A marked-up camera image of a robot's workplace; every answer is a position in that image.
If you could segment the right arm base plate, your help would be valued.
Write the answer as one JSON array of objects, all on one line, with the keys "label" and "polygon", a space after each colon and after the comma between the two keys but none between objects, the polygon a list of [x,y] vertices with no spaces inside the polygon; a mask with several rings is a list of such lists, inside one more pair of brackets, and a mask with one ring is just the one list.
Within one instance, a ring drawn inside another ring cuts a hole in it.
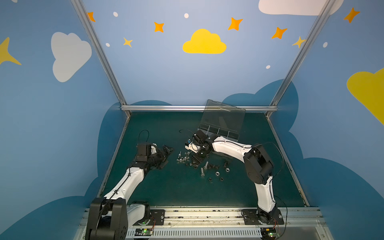
[{"label": "right arm base plate", "polygon": [[279,209],[267,213],[259,209],[241,210],[245,225],[284,225],[284,218]]}]

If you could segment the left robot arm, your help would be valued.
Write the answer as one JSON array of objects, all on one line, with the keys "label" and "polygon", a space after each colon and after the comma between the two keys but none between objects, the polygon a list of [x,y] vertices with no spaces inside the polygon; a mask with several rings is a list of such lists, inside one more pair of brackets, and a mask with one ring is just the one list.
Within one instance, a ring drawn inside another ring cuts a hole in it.
[{"label": "left robot arm", "polygon": [[151,169],[161,170],[174,151],[164,145],[139,144],[134,160],[116,186],[102,198],[95,198],[90,206],[86,240],[124,240],[128,228],[137,222],[150,221],[150,205],[139,202],[127,205],[137,186]]}]

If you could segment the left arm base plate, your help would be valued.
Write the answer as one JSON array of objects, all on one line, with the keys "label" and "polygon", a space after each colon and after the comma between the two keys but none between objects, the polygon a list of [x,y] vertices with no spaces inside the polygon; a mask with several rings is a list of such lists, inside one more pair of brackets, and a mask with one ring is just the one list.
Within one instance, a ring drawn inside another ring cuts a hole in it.
[{"label": "left arm base plate", "polygon": [[165,210],[150,210],[149,214],[145,214],[144,218],[137,221],[134,226],[163,226],[165,221]]}]

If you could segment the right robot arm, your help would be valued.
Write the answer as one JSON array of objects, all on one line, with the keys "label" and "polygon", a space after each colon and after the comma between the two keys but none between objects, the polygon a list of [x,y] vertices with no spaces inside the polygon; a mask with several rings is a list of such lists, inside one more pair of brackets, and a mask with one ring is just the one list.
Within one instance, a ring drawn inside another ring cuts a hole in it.
[{"label": "right robot arm", "polygon": [[263,225],[285,223],[281,211],[276,206],[273,191],[274,164],[262,144],[240,144],[223,136],[206,135],[199,130],[192,140],[185,143],[185,148],[194,152],[193,161],[196,163],[201,163],[211,153],[240,160],[245,165],[248,178],[256,187],[258,207],[254,218]]}]

